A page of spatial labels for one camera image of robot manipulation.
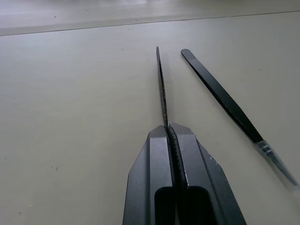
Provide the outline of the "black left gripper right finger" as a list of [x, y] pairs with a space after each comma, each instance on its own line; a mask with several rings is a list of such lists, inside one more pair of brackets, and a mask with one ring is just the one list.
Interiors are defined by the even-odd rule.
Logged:
[[188, 127], [168, 126], [182, 225], [244, 225], [222, 167]]

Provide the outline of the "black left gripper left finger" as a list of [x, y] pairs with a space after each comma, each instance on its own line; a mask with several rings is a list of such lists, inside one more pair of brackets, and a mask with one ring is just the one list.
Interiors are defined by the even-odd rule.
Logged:
[[127, 180], [124, 225], [174, 225], [173, 165], [165, 128], [149, 132]]

